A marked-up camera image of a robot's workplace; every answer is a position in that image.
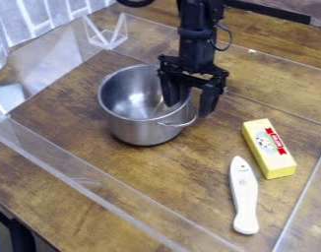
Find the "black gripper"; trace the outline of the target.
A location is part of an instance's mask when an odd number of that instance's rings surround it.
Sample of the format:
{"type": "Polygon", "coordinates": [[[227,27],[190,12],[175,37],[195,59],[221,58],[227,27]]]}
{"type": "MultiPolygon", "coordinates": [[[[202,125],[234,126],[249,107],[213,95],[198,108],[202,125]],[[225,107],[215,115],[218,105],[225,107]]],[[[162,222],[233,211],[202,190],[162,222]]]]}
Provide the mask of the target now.
{"type": "Polygon", "coordinates": [[[215,46],[217,28],[179,29],[179,36],[179,54],[158,57],[163,100],[171,107],[187,96],[190,87],[199,88],[199,117],[207,117],[215,110],[229,76],[229,72],[213,63],[214,52],[225,51],[229,46],[215,46]]]}

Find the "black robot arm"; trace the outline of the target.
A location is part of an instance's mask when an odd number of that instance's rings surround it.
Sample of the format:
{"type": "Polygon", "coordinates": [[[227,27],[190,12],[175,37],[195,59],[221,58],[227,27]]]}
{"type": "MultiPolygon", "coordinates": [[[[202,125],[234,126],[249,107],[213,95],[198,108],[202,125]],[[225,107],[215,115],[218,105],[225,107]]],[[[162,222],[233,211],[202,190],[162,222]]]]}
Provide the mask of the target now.
{"type": "Polygon", "coordinates": [[[223,0],[177,0],[181,16],[179,55],[159,56],[163,100],[179,102],[182,90],[201,89],[199,117],[209,116],[223,94],[229,72],[214,65],[217,28],[223,18],[223,0]]]}

